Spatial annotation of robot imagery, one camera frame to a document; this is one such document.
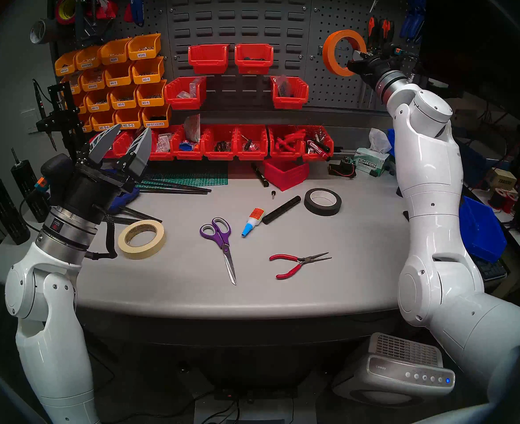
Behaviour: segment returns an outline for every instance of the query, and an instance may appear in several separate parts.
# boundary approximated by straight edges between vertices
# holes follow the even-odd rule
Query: super glue
[[[260,221],[262,220],[262,215],[264,215],[264,210],[262,208],[254,208],[254,211],[250,213],[250,217],[248,217],[248,222],[242,231],[242,236],[246,237],[252,228],[258,226]]]

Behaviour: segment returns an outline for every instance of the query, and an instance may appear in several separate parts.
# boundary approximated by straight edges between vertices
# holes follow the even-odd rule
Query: white wall
[[[14,0],[0,17],[0,178],[16,207],[22,200],[10,168],[14,147],[20,160],[29,159],[36,176],[40,166],[56,155],[45,133],[27,134],[20,112],[36,107],[32,78],[47,94],[55,77],[48,45],[33,45],[29,33],[33,22],[46,17],[47,0]],[[67,153],[61,134],[54,134],[58,153]]]

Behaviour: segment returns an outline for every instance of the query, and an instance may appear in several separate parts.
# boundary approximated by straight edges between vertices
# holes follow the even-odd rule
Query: gray tabletop
[[[375,312],[397,307],[397,280],[409,250],[405,201],[396,195],[394,176],[353,179],[324,174],[326,164],[311,164],[311,175],[285,192],[263,188],[258,179],[229,179],[199,195],[141,193],[132,208],[164,221],[167,240],[150,258],[85,260],[77,281],[84,307],[154,317],[267,319]],[[269,225],[261,223],[241,237],[254,208],[266,213],[292,197],[322,187],[335,191],[343,205],[334,216],[311,214],[303,205]],[[274,200],[271,191],[277,194]],[[231,284],[222,251],[200,237],[199,228],[214,217],[232,228],[230,251],[237,285]],[[117,225],[117,231],[125,228]],[[105,224],[91,249],[105,250]],[[20,260],[31,240],[0,246],[0,282]],[[277,253],[299,257],[329,251],[332,259],[304,266],[290,279],[276,280],[294,262],[268,258]]]

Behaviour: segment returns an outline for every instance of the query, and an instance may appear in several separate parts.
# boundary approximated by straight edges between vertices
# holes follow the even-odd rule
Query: blue cap
[[[252,231],[252,228],[254,228],[254,226],[252,226],[251,223],[247,223],[246,226],[244,227],[243,232],[242,232],[242,236],[243,236],[243,237],[246,237],[246,236],[248,235],[248,233],[249,233],[250,231]]]

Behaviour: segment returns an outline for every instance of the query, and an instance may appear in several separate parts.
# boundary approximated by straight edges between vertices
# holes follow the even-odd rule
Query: blue bin
[[[507,241],[493,210],[469,197],[460,205],[460,236],[469,254],[495,263]]]

